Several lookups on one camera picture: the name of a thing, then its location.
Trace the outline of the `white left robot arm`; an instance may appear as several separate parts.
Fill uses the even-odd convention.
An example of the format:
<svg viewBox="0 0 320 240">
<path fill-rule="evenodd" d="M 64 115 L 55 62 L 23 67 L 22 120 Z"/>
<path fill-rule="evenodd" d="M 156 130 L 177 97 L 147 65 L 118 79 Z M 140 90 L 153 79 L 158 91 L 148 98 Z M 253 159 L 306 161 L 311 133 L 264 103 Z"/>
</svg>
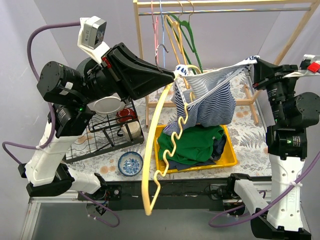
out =
<svg viewBox="0 0 320 240">
<path fill-rule="evenodd" d="M 106 51 L 99 61 L 86 58 L 75 69 L 48 62 L 37 89 L 53 110 L 31 160 L 18 168 L 28 180 L 29 196 L 56 197 L 73 190 L 103 199 L 108 187 L 100 174 L 74 171 L 63 163 L 69 148 L 95 115 L 88 104 L 113 94 L 123 102 L 138 100 L 171 84 L 174 78 L 171 70 L 137 57 L 124 43 Z"/>
</svg>

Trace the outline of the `light blue wire hanger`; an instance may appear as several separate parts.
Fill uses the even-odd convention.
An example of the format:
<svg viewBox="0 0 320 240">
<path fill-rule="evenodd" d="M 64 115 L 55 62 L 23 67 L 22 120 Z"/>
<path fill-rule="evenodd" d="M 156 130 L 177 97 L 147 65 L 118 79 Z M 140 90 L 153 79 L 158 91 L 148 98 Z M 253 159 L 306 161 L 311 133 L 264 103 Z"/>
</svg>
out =
<svg viewBox="0 0 320 240">
<path fill-rule="evenodd" d="M 159 10 L 160 10 L 160 19 L 161 19 L 161 28 L 162 28 L 162 41 L 161 44 L 163 45 L 162 57 L 163 57 L 163 67 L 166 67 L 166 50 L 165 50 L 165 24 L 164 24 L 164 14 L 162 8 L 162 1 L 159 0 Z"/>
</svg>

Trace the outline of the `wooden yellow curved hanger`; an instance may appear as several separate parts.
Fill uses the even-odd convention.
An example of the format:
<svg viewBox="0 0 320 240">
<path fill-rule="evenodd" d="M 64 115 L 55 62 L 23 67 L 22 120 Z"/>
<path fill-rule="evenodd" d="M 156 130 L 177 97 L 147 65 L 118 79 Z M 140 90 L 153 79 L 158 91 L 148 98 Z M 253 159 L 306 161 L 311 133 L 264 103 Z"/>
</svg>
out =
<svg viewBox="0 0 320 240">
<path fill-rule="evenodd" d="M 157 132 L 157 127 L 158 127 L 158 122 L 161 116 L 162 109 L 165 105 L 166 97 L 169 93 L 169 90 L 172 87 L 172 83 L 166 85 L 160 95 L 160 98 L 155 106 L 154 114 L 151 120 L 151 123 L 149 124 L 149 131 L 148 131 L 148 136 L 147 136 L 147 141 L 146 141 L 146 146 L 145 146 L 145 153 L 144 153 L 144 158 L 143 158 L 143 168 L 142 168 L 142 179 L 141 179 L 141 199 L 143 203 L 143 209 L 145 212 L 146 216 L 150 216 L 152 214 L 152 211 L 155 207 L 157 198 L 159 196 L 159 193 L 161 191 L 161 184 L 158 180 L 158 176 L 165 177 L 168 170 L 169 170 L 169 163 L 167 160 L 167 156 L 174 156 L 176 149 L 177 149 L 177 144 L 176 140 L 179 140 L 182 136 L 183 133 L 183 126 L 184 124 L 187 123 L 189 120 L 189 115 L 187 112 L 187 104 L 184 105 L 184 112 L 185 112 L 185 118 L 179 117 L 178 119 L 178 126 L 179 126 L 179 133 L 173 132 L 171 134 L 170 140 L 173 144 L 173 149 L 170 150 L 165 150 L 163 160 L 165 162 L 165 169 L 164 171 L 161 170 L 156 170 L 153 174 L 153 182 L 156 185 L 156 190 L 153 195 L 150 194 L 149 190 L 149 184 L 150 184 L 150 167 L 151 167 L 151 157 L 152 157 L 152 152 L 154 151 L 154 147 L 156 146 L 157 140 L 156 140 L 156 132 Z"/>
</svg>

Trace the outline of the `yellow plastic hanger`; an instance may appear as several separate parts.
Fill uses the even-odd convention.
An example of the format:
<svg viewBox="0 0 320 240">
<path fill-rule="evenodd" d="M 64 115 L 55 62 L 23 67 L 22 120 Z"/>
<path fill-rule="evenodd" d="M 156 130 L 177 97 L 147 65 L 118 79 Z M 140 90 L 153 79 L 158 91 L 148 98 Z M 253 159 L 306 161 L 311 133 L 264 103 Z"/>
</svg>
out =
<svg viewBox="0 0 320 240">
<path fill-rule="evenodd" d="M 164 16 L 164 27 L 177 63 L 182 64 L 179 57 L 180 54 L 182 56 L 183 64 L 190 65 L 191 63 L 189 57 L 187 56 L 183 45 L 183 34 L 179 21 L 176 20 L 174 16 L 166 14 Z"/>
</svg>

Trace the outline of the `green plastic hanger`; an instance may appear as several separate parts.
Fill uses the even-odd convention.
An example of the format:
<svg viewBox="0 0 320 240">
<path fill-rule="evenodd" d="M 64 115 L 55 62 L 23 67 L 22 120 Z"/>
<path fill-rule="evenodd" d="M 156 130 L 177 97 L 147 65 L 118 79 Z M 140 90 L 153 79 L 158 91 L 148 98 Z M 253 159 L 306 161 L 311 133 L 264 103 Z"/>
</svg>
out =
<svg viewBox="0 0 320 240">
<path fill-rule="evenodd" d="M 184 39 L 186 40 L 190 50 L 192 53 L 194 53 L 197 63 L 198 63 L 198 67 L 201 73 L 203 73 L 203 68 L 202 68 L 202 63 L 196 48 L 196 44 L 195 44 L 195 39 L 194 39 L 194 34 L 193 34 L 193 30 L 191 27 L 191 16 L 194 14 L 194 5 L 193 3 L 188 0 L 188 2 L 191 4 L 192 6 L 192 12 L 188 15 L 188 21 L 186 20 L 180 20 L 179 17 L 175 16 L 174 14 L 170 14 L 171 17 L 173 17 L 174 20 L 176 20 L 179 24 L 179 29 L 181 30 L 182 35 L 184 36 Z M 187 30 L 188 36 L 186 35 L 186 33 L 183 30 L 183 27 Z"/>
</svg>

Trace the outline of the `navy white striped tank top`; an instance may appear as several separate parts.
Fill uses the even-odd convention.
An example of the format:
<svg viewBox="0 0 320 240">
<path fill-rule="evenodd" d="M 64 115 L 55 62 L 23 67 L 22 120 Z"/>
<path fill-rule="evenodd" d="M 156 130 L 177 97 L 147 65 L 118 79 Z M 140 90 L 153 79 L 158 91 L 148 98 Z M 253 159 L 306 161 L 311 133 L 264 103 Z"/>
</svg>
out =
<svg viewBox="0 0 320 240">
<path fill-rule="evenodd" d="M 176 106 L 177 117 L 187 119 L 182 128 L 197 124 L 203 127 L 228 125 L 231 123 L 236 100 L 231 92 L 230 80 L 243 70 L 258 62 L 260 56 L 250 56 L 234 65 L 185 77 L 190 89 L 183 90 L 178 82 L 173 84 L 171 98 Z"/>
</svg>

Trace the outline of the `pink wire hanger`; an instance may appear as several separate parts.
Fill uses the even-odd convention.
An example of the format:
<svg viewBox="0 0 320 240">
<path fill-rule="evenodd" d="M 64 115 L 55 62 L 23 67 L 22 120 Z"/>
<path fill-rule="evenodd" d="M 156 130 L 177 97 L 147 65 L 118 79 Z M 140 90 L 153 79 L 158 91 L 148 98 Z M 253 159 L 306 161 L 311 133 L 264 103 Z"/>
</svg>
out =
<svg viewBox="0 0 320 240">
<path fill-rule="evenodd" d="M 159 45 L 159 18 L 158 16 L 154 16 L 154 8 L 153 8 L 153 1 L 150 1 L 151 7 L 151 18 L 152 18 L 152 28 L 153 28 L 153 38 L 154 38 L 154 50 L 157 50 L 157 46 Z"/>
</svg>

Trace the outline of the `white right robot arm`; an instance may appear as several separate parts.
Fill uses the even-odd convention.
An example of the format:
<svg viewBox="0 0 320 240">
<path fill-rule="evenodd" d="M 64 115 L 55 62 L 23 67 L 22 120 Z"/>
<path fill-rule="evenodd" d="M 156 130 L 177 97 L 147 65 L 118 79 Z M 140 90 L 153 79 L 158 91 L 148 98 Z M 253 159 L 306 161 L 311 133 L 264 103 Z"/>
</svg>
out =
<svg viewBox="0 0 320 240">
<path fill-rule="evenodd" d="M 271 164 L 271 201 L 266 202 L 247 174 L 233 173 L 223 190 L 240 198 L 250 213 L 252 233 L 270 240 L 309 240 L 301 219 L 301 180 L 307 157 L 307 128 L 319 122 L 320 98 L 312 92 L 295 93 L 297 80 L 311 71 L 315 62 L 275 65 L 259 59 L 254 65 L 253 87 L 265 90 L 274 124 L 266 131 Z"/>
</svg>

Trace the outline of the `navy blue tank top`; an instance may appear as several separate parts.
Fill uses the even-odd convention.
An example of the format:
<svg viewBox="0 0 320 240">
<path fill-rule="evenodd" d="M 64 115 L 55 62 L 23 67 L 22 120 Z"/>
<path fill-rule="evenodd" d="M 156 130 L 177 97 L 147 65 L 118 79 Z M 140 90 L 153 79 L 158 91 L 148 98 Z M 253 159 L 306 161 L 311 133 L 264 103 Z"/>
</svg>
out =
<svg viewBox="0 0 320 240">
<path fill-rule="evenodd" d="M 168 169 L 182 171 L 182 170 L 186 170 L 193 167 L 216 165 L 217 161 L 220 160 L 222 153 L 224 152 L 226 142 L 227 142 L 227 136 L 225 134 L 219 140 L 214 140 L 212 145 L 213 150 L 212 150 L 211 156 L 205 162 L 196 162 L 194 164 L 184 164 L 174 160 L 168 160 L 168 163 L 169 163 Z"/>
</svg>

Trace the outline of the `green tank top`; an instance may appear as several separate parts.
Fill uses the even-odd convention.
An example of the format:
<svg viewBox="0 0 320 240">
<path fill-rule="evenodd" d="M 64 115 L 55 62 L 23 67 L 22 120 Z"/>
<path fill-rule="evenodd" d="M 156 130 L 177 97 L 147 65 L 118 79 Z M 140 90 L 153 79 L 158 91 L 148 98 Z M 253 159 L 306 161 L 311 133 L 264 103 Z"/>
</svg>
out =
<svg viewBox="0 0 320 240">
<path fill-rule="evenodd" d="M 221 126 L 196 126 L 185 129 L 180 139 L 161 133 L 157 142 L 159 144 L 158 157 L 167 161 L 174 161 L 183 165 L 195 165 L 208 161 L 214 150 L 215 141 L 219 141 L 225 131 Z"/>
</svg>

